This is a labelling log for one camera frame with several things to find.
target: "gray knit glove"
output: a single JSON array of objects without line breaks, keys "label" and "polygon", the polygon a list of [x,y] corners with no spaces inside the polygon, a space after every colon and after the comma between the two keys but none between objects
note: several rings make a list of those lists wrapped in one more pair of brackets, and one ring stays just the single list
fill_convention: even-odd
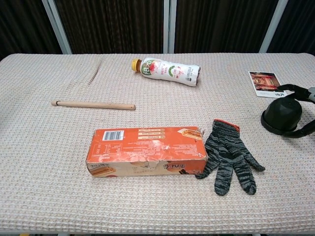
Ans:
[{"label": "gray knit glove", "polygon": [[230,190],[233,169],[241,187],[250,195],[256,192],[256,183],[249,167],[264,171],[240,139],[240,128],[237,125],[215,119],[212,133],[206,141],[205,149],[208,161],[202,174],[196,178],[205,178],[219,167],[215,182],[215,192],[223,196]]}]

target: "yellow bottle cap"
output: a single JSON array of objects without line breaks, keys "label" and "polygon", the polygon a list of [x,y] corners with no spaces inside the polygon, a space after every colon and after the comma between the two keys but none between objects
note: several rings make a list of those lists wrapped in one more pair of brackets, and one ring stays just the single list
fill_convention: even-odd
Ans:
[{"label": "yellow bottle cap", "polygon": [[131,68],[133,71],[137,71],[137,62],[139,59],[133,59],[131,62]]}]

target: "black headphones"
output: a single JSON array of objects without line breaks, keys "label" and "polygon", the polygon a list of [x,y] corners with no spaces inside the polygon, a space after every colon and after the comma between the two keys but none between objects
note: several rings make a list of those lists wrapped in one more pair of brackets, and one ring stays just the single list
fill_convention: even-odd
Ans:
[{"label": "black headphones", "polygon": [[302,107],[297,100],[315,104],[315,88],[306,89],[287,84],[279,86],[278,89],[290,90],[294,93],[270,103],[261,115],[262,126],[269,132],[288,138],[301,138],[315,132],[315,120],[294,131],[302,116]]}]

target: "bottle label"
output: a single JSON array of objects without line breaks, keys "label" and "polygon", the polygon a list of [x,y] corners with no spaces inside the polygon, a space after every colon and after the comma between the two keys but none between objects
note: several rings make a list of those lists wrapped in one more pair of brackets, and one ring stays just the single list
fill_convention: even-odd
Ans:
[{"label": "bottle label", "polygon": [[200,67],[172,63],[155,58],[145,58],[141,63],[141,73],[148,78],[175,81],[196,86]]}]

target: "table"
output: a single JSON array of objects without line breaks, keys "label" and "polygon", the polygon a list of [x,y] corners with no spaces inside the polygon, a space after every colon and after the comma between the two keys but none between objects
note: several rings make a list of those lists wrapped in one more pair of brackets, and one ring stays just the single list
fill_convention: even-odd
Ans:
[{"label": "table", "polygon": [[[152,80],[133,58],[201,66],[197,87]],[[257,97],[248,71],[315,86],[309,54],[32,55],[0,62],[0,231],[77,233],[315,232],[315,135],[288,139],[266,131],[260,115],[273,98]],[[135,111],[51,106],[52,100],[136,104]],[[299,127],[315,117],[301,102]],[[255,195],[235,173],[229,193],[214,192],[216,171],[191,175],[93,178],[85,159],[94,130],[204,128],[220,118],[266,171],[253,171]]]}]

